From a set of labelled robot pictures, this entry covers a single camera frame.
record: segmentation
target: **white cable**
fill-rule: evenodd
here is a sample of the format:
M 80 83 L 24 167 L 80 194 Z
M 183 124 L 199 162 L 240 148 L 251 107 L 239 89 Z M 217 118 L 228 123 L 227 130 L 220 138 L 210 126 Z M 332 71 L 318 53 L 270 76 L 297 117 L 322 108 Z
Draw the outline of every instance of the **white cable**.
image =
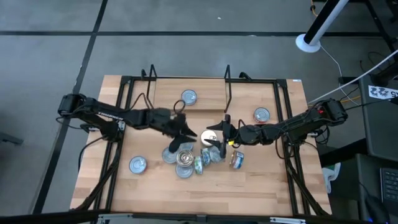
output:
M 330 57 L 333 61 L 335 61 L 335 63 L 337 64 L 337 67 L 338 67 L 338 72 L 340 73 L 340 77 L 343 77 L 343 74 L 342 74 L 341 68 L 340 68 L 340 64 L 336 61 L 335 58 L 333 58 L 333 56 L 331 56 L 331 55 L 329 54 L 329 52 L 328 52 L 326 49 L 323 48 L 322 45 L 321 45 L 321 48 L 322 48 L 323 51 L 325 51 L 326 54 L 329 55 L 329 57 Z M 347 99 L 349 99 L 349 100 L 350 100 L 351 102 L 353 102 L 354 104 L 359 105 L 359 104 L 357 104 L 355 101 L 353 101 L 353 100 L 347 95 L 347 93 L 344 92 L 343 89 L 340 89 L 340 90 L 341 90 L 341 91 L 343 92 L 343 94 L 347 97 Z
M 314 99 L 314 100 L 312 100 L 312 101 L 310 101 L 310 102 L 308 102 L 308 103 L 313 103 L 313 102 L 315 102 L 315 101 L 318 101 L 318 100 L 322 99 L 323 97 L 329 95 L 330 93 L 334 93 L 335 91 L 340 90 L 340 89 L 342 89 L 342 88 L 348 86 L 349 84 L 351 84 L 351 83 L 353 83 L 353 82 L 359 80 L 360 78 L 364 77 L 365 75 L 371 73 L 373 70 L 377 69 L 378 66 L 380 66 L 381 64 L 383 64 L 384 62 L 386 62 L 387 60 L 389 60 L 389 59 L 390 59 L 392 56 L 394 56 L 396 53 L 398 53 L 398 50 L 396 50 L 396 51 L 394 51 L 393 53 L 391 53 L 390 55 L 388 55 L 388 57 L 386 57 L 384 60 L 382 60 L 382 61 L 379 62 L 377 65 L 375 65 L 373 68 L 371 68 L 369 71 L 367 71 L 367 72 L 365 72 L 364 74 L 358 76 L 358 77 L 355 78 L 354 80 L 351 80 L 350 82 L 348 82 L 348 83 L 346 83 L 346 84 L 340 86 L 339 88 L 336 88 L 336 89 L 334 89 L 334 90 L 332 90 L 332 91 L 330 91 L 330 92 L 328 92 L 328 93 L 326 93 L 326 94 L 324 94 L 324 95 L 322 95 L 322 96 L 319 96 L 318 98 L 316 98 L 316 99 Z

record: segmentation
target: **food can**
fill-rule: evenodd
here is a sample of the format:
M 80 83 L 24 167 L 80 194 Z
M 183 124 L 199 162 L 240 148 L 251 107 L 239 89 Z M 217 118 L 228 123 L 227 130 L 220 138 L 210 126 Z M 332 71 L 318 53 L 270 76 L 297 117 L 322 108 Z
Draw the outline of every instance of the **food can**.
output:
M 201 159 L 204 166 L 208 166 L 211 162 L 210 152 L 208 148 L 200 149 Z
M 183 167 L 180 165 L 176 165 L 175 166 L 175 172 L 177 173 L 177 175 L 180 178 L 188 178 L 193 174 L 193 167 L 192 166 L 188 166 L 188 167 Z
M 169 163 L 169 164 L 173 164 L 177 161 L 177 154 L 178 154 L 178 151 L 175 153 L 172 153 L 169 151 L 169 147 L 166 147 L 162 152 L 163 161 L 165 161 L 166 163 Z
M 194 165 L 195 165 L 195 172 L 197 174 L 202 174 L 203 173 L 203 163 L 202 163 L 200 156 L 195 156 Z
M 185 90 L 181 94 L 181 99 L 187 106 L 194 105 L 197 102 L 197 93 L 193 90 Z
M 231 167 L 233 167 L 234 169 L 239 169 L 242 166 L 243 158 L 244 158 L 244 154 L 242 152 L 235 150 L 232 153 L 231 161 L 229 162 L 229 165 Z
M 183 167 L 192 165 L 193 155 L 189 150 L 182 150 L 177 154 L 177 164 Z
M 254 120 L 257 123 L 260 124 L 265 123 L 266 121 L 269 120 L 269 118 L 270 118 L 269 111 L 265 108 L 257 108 L 254 111 Z
M 200 135 L 200 140 L 205 146 L 212 146 L 210 143 L 206 142 L 205 139 L 215 141 L 215 140 L 217 140 L 217 135 L 212 130 L 206 130 L 206 131 L 202 132 Z
M 210 160 L 214 163 L 223 162 L 224 159 L 220 156 L 220 150 L 216 146 L 213 146 L 209 149 L 210 152 Z
M 192 142 L 186 142 L 186 143 L 182 143 L 182 144 L 180 144 L 180 147 L 179 147 L 179 151 L 183 151 L 183 150 L 189 150 L 189 151 L 192 151 L 192 149 L 193 149 L 193 143 Z
M 133 174 L 141 174 L 147 168 L 147 161 L 142 156 L 136 156 L 130 160 L 129 166 Z

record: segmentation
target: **gray floor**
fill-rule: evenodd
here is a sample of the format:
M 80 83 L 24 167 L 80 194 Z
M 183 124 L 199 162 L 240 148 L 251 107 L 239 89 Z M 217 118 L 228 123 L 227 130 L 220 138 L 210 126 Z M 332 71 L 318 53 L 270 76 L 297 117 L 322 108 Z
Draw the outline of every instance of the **gray floor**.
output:
M 100 0 L 0 0 L 0 30 L 91 31 L 100 5 Z M 294 0 L 109 0 L 100 30 L 305 32 L 314 20 L 309 5 Z M 375 8 L 387 22 L 391 15 L 385 5 L 377 2 Z M 398 30 L 387 23 L 386 29 L 390 35 Z M 377 29 L 366 7 L 352 3 L 330 31 Z M 59 128 L 60 99 L 72 90 L 88 40 L 0 36 L 0 131 L 24 139 L 22 146 L 0 144 L 0 215 L 30 212 Z M 369 51 L 389 52 L 380 38 L 325 37 L 322 45 L 346 76 L 362 74 L 360 60 L 371 66 Z M 230 64 L 234 77 L 245 71 L 256 78 L 299 78 L 308 100 L 336 88 L 339 77 L 326 53 L 305 54 L 294 37 L 97 37 L 81 92 L 96 97 L 103 75 L 138 75 L 152 63 L 160 76 L 220 77 Z M 363 138 L 361 110 L 350 111 L 349 120 L 331 131 L 332 147 Z M 68 131 L 44 212 L 69 208 L 86 137 Z

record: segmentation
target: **tin can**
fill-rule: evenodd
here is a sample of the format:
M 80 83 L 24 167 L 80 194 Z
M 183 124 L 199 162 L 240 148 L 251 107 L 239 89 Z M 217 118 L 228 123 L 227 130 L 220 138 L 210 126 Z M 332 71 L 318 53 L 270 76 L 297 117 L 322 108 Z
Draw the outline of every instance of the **tin can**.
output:
M 229 166 L 231 166 L 234 169 L 241 168 L 242 163 L 243 163 L 243 158 L 244 158 L 244 154 L 242 152 L 235 150 L 231 155 L 231 160 L 229 162 Z
M 210 152 L 208 148 L 200 149 L 201 159 L 204 166 L 208 166 L 211 162 Z
M 147 169 L 147 161 L 142 156 L 136 156 L 130 160 L 129 166 L 133 174 L 141 174 Z
M 192 149 L 193 149 L 193 143 L 192 142 L 186 142 L 186 143 L 182 143 L 182 144 L 180 144 L 180 147 L 179 147 L 179 151 L 183 151 L 183 150 L 189 150 L 189 151 L 192 151 Z
M 206 131 L 202 132 L 200 135 L 200 140 L 205 146 L 212 146 L 210 143 L 206 142 L 205 139 L 215 141 L 215 140 L 217 140 L 217 135 L 212 130 L 206 130 Z
M 202 174 L 203 173 L 203 163 L 202 163 L 200 156 L 195 156 L 194 165 L 195 165 L 195 172 L 197 174 Z
M 220 150 L 216 146 L 213 146 L 209 149 L 210 152 L 210 160 L 214 163 L 223 162 L 224 159 L 220 156 Z
M 175 153 L 172 153 L 169 151 L 169 147 L 166 147 L 162 152 L 162 159 L 166 163 L 173 164 L 177 161 L 177 154 L 178 154 L 178 151 Z
M 257 123 L 263 124 L 266 121 L 268 121 L 269 118 L 270 118 L 269 111 L 267 109 L 265 109 L 265 108 L 257 108 L 254 111 L 254 120 Z
M 177 154 L 177 164 L 183 167 L 192 165 L 193 155 L 189 150 L 182 150 Z
M 193 90 L 184 90 L 181 94 L 181 100 L 183 100 L 187 106 L 194 105 L 197 102 L 197 98 L 197 93 Z
M 180 165 L 175 166 L 175 173 L 180 177 L 180 178 L 188 178 L 193 174 L 193 167 L 188 166 L 188 167 L 183 167 Z

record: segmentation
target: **wooden table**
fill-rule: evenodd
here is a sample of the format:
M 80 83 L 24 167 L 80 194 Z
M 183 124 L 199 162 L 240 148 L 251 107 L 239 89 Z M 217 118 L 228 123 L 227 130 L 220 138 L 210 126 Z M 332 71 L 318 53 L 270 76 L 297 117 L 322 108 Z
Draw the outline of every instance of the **wooden table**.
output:
M 115 105 L 121 76 L 106 75 L 103 80 L 99 101 Z M 132 101 L 139 93 L 146 92 L 148 82 L 135 81 Z M 287 80 L 289 98 L 293 116 L 307 109 L 301 81 Z M 160 86 L 150 83 L 149 99 L 155 107 L 161 102 L 156 98 Z M 238 119 L 253 124 L 253 111 L 263 106 L 270 111 L 270 123 L 277 123 L 274 89 L 271 84 L 232 83 L 232 101 L 228 109 L 232 123 L 237 126 Z M 283 91 L 280 88 L 280 100 L 284 118 L 287 113 L 284 106 Z M 144 108 L 141 99 L 135 108 Z M 217 124 L 224 118 L 222 110 L 187 110 L 187 123 L 199 136 L 205 127 Z M 100 137 L 100 133 L 90 133 L 88 142 Z M 277 157 L 275 145 L 241 146 L 238 150 L 245 155 L 244 164 L 239 170 L 229 167 L 229 158 L 233 148 L 227 148 L 227 162 L 211 164 L 204 168 L 203 175 L 195 173 L 189 179 L 180 179 L 175 173 L 175 165 L 162 160 L 162 151 L 171 139 L 159 132 L 145 129 L 138 131 L 126 128 L 121 160 L 118 170 L 111 211 L 129 213 L 189 213 L 212 215 L 292 215 L 287 184 L 286 169 L 283 160 Z M 314 139 L 308 142 L 315 144 Z M 98 182 L 103 163 L 106 141 L 99 141 L 88 147 L 78 174 L 71 208 L 77 207 Z M 194 155 L 200 154 L 200 139 L 194 144 Z M 282 144 L 279 141 L 280 153 Z M 129 162 L 134 156 L 147 159 L 147 170 L 142 175 L 132 174 Z M 322 175 L 318 152 L 309 145 L 300 147 L 305 183 L 309 191 L 324 210 L 331 213 L 328 195 Z M 302 213 L 300 191 L 295 186 L 298 209 Z M 104 208 L 108 193 L 105 186 L 100 208 Z

